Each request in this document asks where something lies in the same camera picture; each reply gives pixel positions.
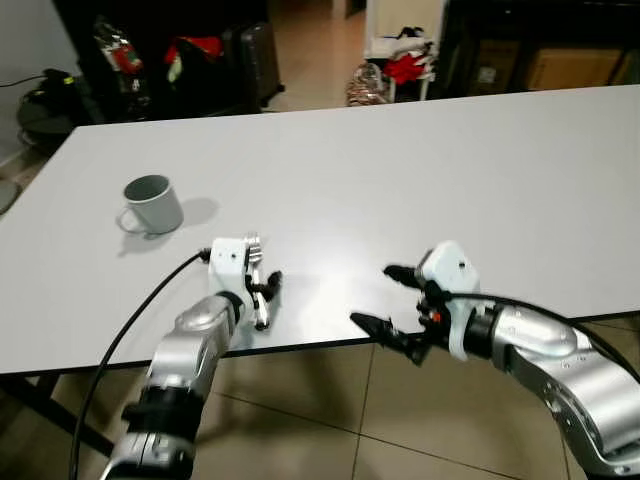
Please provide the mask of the silver metal fork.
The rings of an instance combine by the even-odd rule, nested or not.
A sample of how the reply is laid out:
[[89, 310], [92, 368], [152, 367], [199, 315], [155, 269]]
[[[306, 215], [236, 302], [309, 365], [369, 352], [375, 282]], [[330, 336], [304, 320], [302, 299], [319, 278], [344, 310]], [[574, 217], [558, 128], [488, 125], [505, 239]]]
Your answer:
[[[261, 268], [262, 262], [262, 244], [261, 238], [257, 233], [250, 233], [244, 239], [246, 244], [246, 262], [256, 262]], [[260, 269], [260, 285], [262, 285], [262, 275]], [[255, 321], [253, 321], [253, 328], [259, 330], [259, 332], [265, 332], [270, 326], [270, 315], [256, 315]]]

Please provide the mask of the crumpled red cloth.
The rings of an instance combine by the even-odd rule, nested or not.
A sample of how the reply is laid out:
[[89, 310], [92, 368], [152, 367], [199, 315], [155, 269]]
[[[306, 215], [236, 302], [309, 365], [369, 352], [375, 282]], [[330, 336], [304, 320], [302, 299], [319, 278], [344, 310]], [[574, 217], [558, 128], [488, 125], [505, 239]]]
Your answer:
[[402, 52], [387, 61], [383, 73], [397, 87], [404, 84], [422, 81], [433, 73], [435, 58], [429, 52]]

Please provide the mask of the wide brown cardboard box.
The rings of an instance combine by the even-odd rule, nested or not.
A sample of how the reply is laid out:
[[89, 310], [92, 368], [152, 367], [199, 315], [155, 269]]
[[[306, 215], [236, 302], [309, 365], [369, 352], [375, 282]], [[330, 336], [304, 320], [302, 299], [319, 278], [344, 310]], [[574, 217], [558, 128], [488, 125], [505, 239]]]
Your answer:
[[541, 47], [525, 79], [526, 90], [571, 90], [607, 86], [621, 49], [599, 47]]

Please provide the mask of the grey ceramic mug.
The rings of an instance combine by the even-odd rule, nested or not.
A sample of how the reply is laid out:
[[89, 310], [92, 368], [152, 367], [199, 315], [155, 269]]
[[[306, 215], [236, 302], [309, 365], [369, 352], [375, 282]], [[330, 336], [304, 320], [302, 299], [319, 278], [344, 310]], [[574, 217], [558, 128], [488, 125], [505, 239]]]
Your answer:
[[134, 178], [122, 193], [125, 206], [115, 216], [115, 225], [125, 233], [163, 236], [186, 220], [172, 180], [165, 175]]

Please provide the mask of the black table leg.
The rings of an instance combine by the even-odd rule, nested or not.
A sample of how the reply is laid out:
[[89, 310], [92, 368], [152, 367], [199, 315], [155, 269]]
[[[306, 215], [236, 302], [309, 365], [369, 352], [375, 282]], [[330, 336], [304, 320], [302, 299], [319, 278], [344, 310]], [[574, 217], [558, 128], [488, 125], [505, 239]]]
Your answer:
[[[0, 390], [17, 399], [24, 407], [31, 410], [50, 421], [52, 425], [58, 426], [69, 435], [76, 430], [76, 415], [70, 412], [67, 407], [61, 406], [52, 398], [52, 392], [60, 374], [46, 374], [35, 376], [35, 383], [29, 380], [29, 376], [19, 374], [0, 375]], [[113, 452], [114, 443], [104, 434], [88, 426], [82, 428], [81, 434], [77, 436], [76, 442], [79, 445], [87, 445], [92, 451], [99, 452], [102, 456], [110, 456]]]

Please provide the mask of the brown patterned bag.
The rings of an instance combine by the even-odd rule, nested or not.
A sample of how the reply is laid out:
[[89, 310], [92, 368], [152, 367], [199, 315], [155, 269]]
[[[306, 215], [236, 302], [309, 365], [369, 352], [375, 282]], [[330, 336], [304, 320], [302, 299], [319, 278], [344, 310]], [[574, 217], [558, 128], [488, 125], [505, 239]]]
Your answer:
[[362, 63], [353, 72], [346, 86], [346, 105], [356, 106], [383, 105], [390, 100], [390, 84], [379, 65]]

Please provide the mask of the white rack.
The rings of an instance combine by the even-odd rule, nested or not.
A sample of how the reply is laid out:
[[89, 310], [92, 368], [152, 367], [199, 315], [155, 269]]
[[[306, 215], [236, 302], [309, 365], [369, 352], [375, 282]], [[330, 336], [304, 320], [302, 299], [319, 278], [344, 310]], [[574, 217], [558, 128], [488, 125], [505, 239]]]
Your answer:
[[429, 52], [429, 54], [433, 55], [435, 58], [433, 69], [431, 69], [431, 74], [428, 78], [419, 79], [419, 81], [399, 87], [387, 77], [390, 84], [390, 100], [392, 102], [398, 99], [398, 95], [402, 90], [406, 93], [411, 93], [413, 100], [422, 101], [428, 99], [430, 84], [436, 78], [436, 60], [438, 60], [439, 47], [436, 45], [434, 38], [430, 38], [422, 27], [403, 27], [396, 36], [367, 38], [364, 59], [379, 65], [381, 72], [383, 72], [388, 60], [402, 54], [402, 52], [410, 51]]

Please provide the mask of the black cabinet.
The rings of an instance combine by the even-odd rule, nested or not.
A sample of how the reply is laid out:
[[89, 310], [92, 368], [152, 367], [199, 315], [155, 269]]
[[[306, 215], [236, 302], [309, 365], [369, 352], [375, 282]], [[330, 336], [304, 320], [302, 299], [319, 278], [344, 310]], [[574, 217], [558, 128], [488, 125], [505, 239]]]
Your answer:
[[[197, 38], [268, 19], [268, 0], [52, 0], [90, 97], [106, 122], [244, 113], [244, 81], [223, 54], [195, 51]], [[102, 50], [102, 27], [132, 47], [136, 79]]]

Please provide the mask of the dark sideboard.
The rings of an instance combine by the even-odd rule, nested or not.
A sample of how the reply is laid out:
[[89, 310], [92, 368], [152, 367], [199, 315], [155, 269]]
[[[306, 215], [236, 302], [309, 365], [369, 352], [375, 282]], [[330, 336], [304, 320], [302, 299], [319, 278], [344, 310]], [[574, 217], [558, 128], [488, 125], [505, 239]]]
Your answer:
[[640, 47], [640, 0], [445, 0], [428, 97], [526, 92], [538, 50]]

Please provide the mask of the black backpack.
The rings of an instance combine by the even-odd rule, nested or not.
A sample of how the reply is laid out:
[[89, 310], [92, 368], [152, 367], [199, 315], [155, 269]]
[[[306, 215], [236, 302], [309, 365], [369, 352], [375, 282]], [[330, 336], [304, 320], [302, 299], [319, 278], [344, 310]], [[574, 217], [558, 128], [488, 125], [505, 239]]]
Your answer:
[[76, 77], [64, 70], [45, 69], [40, 84], [20, 102], [18, 124], [23, 131], [69, 133], [90, 124]]

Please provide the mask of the red cloth with green tag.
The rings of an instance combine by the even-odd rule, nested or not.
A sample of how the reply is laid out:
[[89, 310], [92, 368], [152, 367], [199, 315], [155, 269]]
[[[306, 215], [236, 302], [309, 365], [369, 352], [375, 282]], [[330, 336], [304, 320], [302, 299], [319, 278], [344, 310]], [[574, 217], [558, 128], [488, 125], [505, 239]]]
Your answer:
[[166, 79], [178, 81], [184, 70], [206, 70], [216, 67], [224, 54], [224, 42], [220, 37], [174, 37], [165, 52]]

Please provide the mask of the dark hard-shell suitcase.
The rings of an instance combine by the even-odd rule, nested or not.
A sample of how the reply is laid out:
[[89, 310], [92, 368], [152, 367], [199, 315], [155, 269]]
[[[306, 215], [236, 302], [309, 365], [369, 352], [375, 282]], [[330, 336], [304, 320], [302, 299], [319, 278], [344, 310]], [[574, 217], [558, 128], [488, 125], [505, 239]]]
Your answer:
[[264, 110], [276, 95], [285, 91], [274, 28], [268, 22], [244, 24], [234, 33], [232, 42], [244, 92], [253, 108]]

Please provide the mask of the red and white hanging bag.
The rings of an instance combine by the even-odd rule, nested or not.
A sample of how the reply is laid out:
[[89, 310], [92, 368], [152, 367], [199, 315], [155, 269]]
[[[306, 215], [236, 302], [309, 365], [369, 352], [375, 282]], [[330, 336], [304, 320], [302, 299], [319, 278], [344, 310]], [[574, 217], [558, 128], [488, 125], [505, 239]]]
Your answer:
[[93, 38], [115, 73], [120, 76], [140, 76], [143, 63], [132, 42], [101, 15], [93, 22]]

